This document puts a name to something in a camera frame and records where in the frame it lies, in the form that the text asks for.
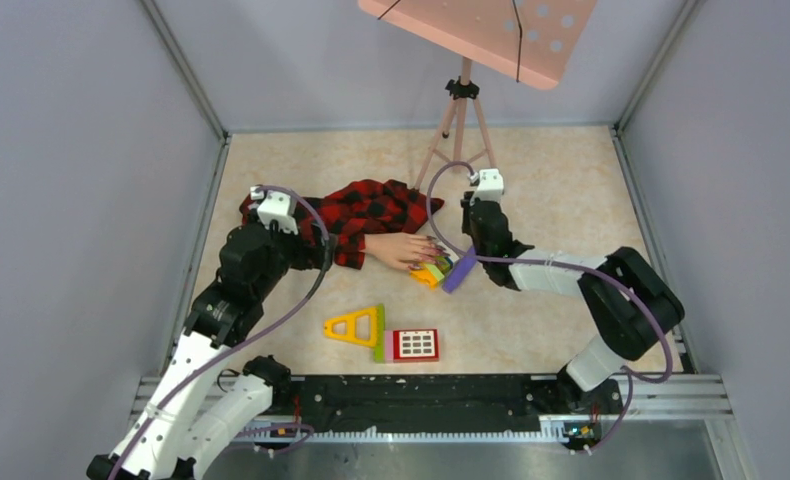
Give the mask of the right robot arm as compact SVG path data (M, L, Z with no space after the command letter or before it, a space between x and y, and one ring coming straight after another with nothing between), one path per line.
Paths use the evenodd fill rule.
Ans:
M497 201L465 193L462 231L489 279L513 291L542 291L582 300L596 336L559 372L557 397L583 412L598 388L659 343L685 317L671 288L632 247L603 257L549 253L514 238Z

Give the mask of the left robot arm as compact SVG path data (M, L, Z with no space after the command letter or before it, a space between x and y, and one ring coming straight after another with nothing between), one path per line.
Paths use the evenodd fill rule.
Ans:
M231 357L253 341L263 304L306 255L285 221L235 228L219 252L214 281L193 301L177 347L132 429L90 462L90 479L200 479L255 416L290 404L289 370L270 356L253 360L208 410L202 405Z

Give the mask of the mannequin hand with painted nails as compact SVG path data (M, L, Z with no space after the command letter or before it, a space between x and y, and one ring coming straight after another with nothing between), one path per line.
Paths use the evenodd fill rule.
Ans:
M444 250L430 236L404 232L365 236L364 252L384 265L402 271L413 271L424 263L435 263Z

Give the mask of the purple toy microphone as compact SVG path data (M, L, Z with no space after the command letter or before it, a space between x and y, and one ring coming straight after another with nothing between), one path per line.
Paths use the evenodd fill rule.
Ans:
M442 290L448 294L453 293L464 282L476 264L475 250L471 247L453 264L442 283Z

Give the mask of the red black plaid shirt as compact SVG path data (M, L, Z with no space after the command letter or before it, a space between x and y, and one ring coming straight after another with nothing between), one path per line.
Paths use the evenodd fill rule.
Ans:
M355 270L360 270L371 256L364 252L366 235L418 234L430 216L444 206L442 199L429 198L393 179L354 181L323 198L308 197L306 201L328 232L337 237L333 263Z

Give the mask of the pink music stand tripod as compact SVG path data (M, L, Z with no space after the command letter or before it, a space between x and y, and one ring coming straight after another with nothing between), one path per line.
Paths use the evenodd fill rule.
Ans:
M413 183L417 190L422 188L432 161L437 158L445 165L463 162L473 166L477 160L486 158L490 168L498 168L494 147L491 143L483 107L480 101L480 87L472 81L473 60L461 58L460 73L445 86L449 101L436 131L428 145L420 168ZM463 144L466 131L467 114L472 112L482 140L482 149L471 157L464 157Z

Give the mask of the yellow triangle toy piece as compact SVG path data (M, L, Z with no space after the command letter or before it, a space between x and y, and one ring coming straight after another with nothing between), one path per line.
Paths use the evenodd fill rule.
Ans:
M364 308L326 320L323 334L331 340L373 348L382 330L381 319L380 305Z

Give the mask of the green toy plate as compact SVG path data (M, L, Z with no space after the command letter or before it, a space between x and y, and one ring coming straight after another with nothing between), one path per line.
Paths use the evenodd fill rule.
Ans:
M385 321L386 321L385 306L383 304L378 304L375 309L375 319L373 324L374 333L375 333L373 360L375 363L385 362L385 344L386 344Z

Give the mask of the red window toy block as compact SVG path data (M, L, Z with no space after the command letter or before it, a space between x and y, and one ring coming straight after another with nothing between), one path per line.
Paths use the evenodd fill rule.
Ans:
M423 363L440 359L437 329L386 330L383 337L383 363Z

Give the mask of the pink perforated stand tray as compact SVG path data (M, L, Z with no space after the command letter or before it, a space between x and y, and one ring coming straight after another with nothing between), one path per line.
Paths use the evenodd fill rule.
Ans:
M561 81L596 0L359 0L365 13L540 90Z

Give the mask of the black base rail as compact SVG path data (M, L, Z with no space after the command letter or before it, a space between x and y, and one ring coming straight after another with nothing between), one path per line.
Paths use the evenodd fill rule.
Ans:
M310 375L274 396L270 415L318 433L536 432L551 414L588 414L553 378L525 374Z

